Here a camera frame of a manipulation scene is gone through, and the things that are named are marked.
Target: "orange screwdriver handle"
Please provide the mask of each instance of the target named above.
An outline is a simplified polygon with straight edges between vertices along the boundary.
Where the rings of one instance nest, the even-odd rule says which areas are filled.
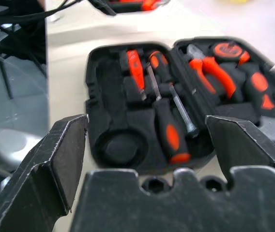
[[[144,90],[144,74],[141,61],[136,50],[127,51],[130,74],[140,91]]]
[[[246,73],[244,94],[262,116],[275,117],[275,104],[267,79],[260,73],[259,66],[246,63],[239,66]]]
[[[241,90],[237,88],[231,77],[217,64],[214,57],[203,59],[203,70],[213,75],[224,86],[228,99],[234,102],[243,102]]]
[[[143,2],[143,0],[119,0],[119,2]]]
[[[160,76],[162,83],[171,83],[173,81],[168,69],[168,61],[161,52],[154,51],[149,56],[149,61],[155,73]]]
[[[215,94],[216,90],[214,87],[211,85],[211,83],[206,79],[206,77],[203,74],[202,71],[202,66],[203,66],[203,61],[201,59],[193,59],[189,62],[190,67],[197,72],[197,75],[202,82],[202,84],[206,87],[206,89],[212,93]]]
[[[153,11],[156,9],[156,3],[161,0],[144,0],[142,4],[142,11]]]
[[[185,136],[172,115],[168,99],[155,101],[153,107],[158,121],[161,146],[169,163],[190,161]]]

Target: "table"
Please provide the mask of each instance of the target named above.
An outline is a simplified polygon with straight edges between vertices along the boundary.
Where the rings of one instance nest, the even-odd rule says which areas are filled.
[[[58,4],[47,0],[46,7],[52,9]],[[228,34],[247,40],[275,62],[273,0],[252,0],[245,5],[217,0],[172,0],[151,13],[116,17],[106,16],[83,1],[58,14],[61,16],[58,21],[47,20],[50,125],[63,117],[85,112],[84,102],[88,99],[84,84],[87,58],[99,46],[155,41],[172,47],[178,39]],[[188,27],[183,28],[179,22],[186,22]],[[96,168],[86,144],[80,183],[87,171]],[[199,171],[198,177],[208,174],[224,178],[216,157]],[[60,218],[54,231],[68,231],[71,220],[72,214]]]

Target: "floor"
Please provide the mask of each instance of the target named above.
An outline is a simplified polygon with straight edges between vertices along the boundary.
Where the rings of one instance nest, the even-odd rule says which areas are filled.
[[[48,132],[46,79],[28,60],[10,57],[5,60],[5,68],[14,98],[7,97],[0,73],[0,128],[45,136]]]

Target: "metal shaft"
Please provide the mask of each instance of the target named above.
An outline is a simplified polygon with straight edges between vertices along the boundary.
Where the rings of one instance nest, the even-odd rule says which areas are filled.
[[[173,100],[176,104],[176,107],[179,110],[179,112],[180,112],[180,114],[181,114],[181,116],[182,116],[182,118],[183,118],[183,120],[186,124],[187,132],[190,133],[190,132],[195,131],[197,129],[197,127],[192,123],[192,121],[191,121],[190,117],[188,116],[188,114],[185,110],[185,107],[182,104],[181,99],[178,96],[178,94],[176,93],[173,85],[170,86],[170,91],[171,91],[171,94],[173,96]]]
[[[189,55],[191,58],[194,58],[194,59],[204,59],[205,58],[205,55],[203,54],[203,52],[200,49],[198,49],[196,46],[194,46],[193,44],[188,45],[187,55]]]
[[[159,88],[158,88],[158,84],[156,82],[155,75],[153,73],[153,69],[152,69],[150,64],[147,64],[147,72],[148,72],[148,74],[151,78],[151,83],[152,83],[152,86],[153,86],[153,90],[155,91],[155,94],[156,94],[156,101],[158,101],[158,100],[161,99],[161,95],[160,95],[160,92],[159,92]]]

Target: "cable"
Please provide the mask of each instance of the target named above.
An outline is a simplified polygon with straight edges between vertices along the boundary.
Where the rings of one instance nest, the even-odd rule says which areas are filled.
[[[3,28],[2,26],[0,26],[0,30],[3,31],[4,33],[6,33],[7,35],[9,35],[13,40],[15,40],[15,42],[21,47],[23,48],[23,50],[27,53],[27,55],[29,56],[29,58],[33,61],[33,63],[35,64],[35,66],[40,70],[40,72],[44,75],[45,78],[47,78],[46,72],[43,70],[43,68],[41,67],[41,65],[39,65],[39,61],[37,60],[37,58],[34,56],[34,54],[29,51],[29,49],[18,39],[18,37],[16,37],[14,35],[14,33],[12,33],[10,30]]]
[[[102,0],[89,0],[89,2],[97,9],[104,9],[106,10],[107,15],[115,16],[116,12],[108,5],[106,2]]]
[[[61,5],[60,5],[59,7],[64,6],[67,2],[68,2],[68,0],[64,0],[64,1],[61,3]]]
[[[4,23],[11,23],[11,24],[18,24],[18,23],[27,23],[27,22],[31,22],[31,21],[37,21],[40,19],[44,19],[46,17],[49,17],[51,15],[53,15],[54,13],[58,12],[58,11],[62,11],[68,7],[71,7],[73,5],[75,5],[76,3],[79,3],[82,0],[75,0],[67,5],[66,2],[68,0],[64,0],[63,3],[54,10],[51,11],[46,11],[46,12],[42,12],[42,13],[35,13],[35,14],[30,14],[30,15],[23,15],[23,16],[0,16],[0,24],[4,24]]]

